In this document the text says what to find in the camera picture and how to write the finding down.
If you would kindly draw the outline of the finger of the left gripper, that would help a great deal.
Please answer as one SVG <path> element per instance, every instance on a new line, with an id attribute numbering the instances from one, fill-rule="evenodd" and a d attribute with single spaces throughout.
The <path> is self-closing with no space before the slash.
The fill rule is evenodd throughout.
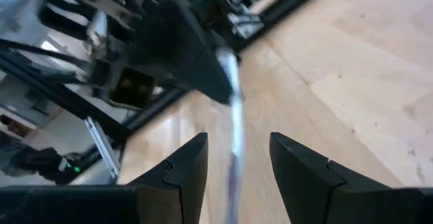
<path id="1" fill-rule="evenodd" d="M 144 1 L 134 35 L 134 69 L 152 76 L 173 75 L 182 85 L 221 104 L 233 89 L 217 60 L 218 35 L 205 29 L 179 0 Z"/>

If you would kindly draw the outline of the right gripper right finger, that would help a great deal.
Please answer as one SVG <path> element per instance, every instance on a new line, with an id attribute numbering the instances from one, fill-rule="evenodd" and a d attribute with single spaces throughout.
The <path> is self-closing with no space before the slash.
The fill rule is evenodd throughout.
<path id="1" fill-rule="evenodd" d="M 422 224 L 422 191 L 391 188 L 274 132 L 269 153 L 291 224 Z"/>

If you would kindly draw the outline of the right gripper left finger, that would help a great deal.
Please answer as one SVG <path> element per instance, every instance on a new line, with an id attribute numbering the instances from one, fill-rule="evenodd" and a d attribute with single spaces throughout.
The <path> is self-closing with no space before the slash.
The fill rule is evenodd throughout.
<path id="1" fill-rule="evenodd" d="M 198 224 L 208 173 L 208 134 L 198 133 L 129 184 L 136 188 L 127 224 Z"/>

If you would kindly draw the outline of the purple toothbrush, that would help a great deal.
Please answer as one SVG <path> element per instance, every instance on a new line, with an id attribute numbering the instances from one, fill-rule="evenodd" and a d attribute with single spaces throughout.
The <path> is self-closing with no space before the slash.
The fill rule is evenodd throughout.
<path id="1" fill-rule="evenodd" d="M 236 55 L 226 47 L 218 48 L 216 57 L 224 68 L 231 85 L 231 162 L 229 164 L 227 210 L 224 224 L 239 224 L 240 197 L 244 176 L 244 117 L 243 96 Z"/>

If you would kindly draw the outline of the black device with green light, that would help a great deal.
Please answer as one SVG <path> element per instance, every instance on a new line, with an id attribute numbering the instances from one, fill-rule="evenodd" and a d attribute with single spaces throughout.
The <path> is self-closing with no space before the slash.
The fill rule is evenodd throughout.
<path id="1" fill-rule="evenodd" d="M 27 173 L 37 173 L 56 185 L 68 185 L 81 172 L 82 158 L 77 152 L 61 155 L 54 148 L 28 147 L 13 156 L 11 164 Z"/>

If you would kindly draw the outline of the silver bracket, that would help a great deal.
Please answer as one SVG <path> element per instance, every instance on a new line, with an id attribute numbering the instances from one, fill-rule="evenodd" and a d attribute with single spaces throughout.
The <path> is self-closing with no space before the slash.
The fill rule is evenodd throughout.
<path id="1" fill-rule="evenodd" d="M 90 135 L 95 143 L 99 154 L 105 162 L 110 176 L 113 179 L 117 179 L 120 173 L 120 161 L 114 148 L 111 146 L 108 136 L 104 133 L 104 130 L 100 124 L 93 120 L 90 116 L 85 119 L 85 124 L 90 132 Z"/>

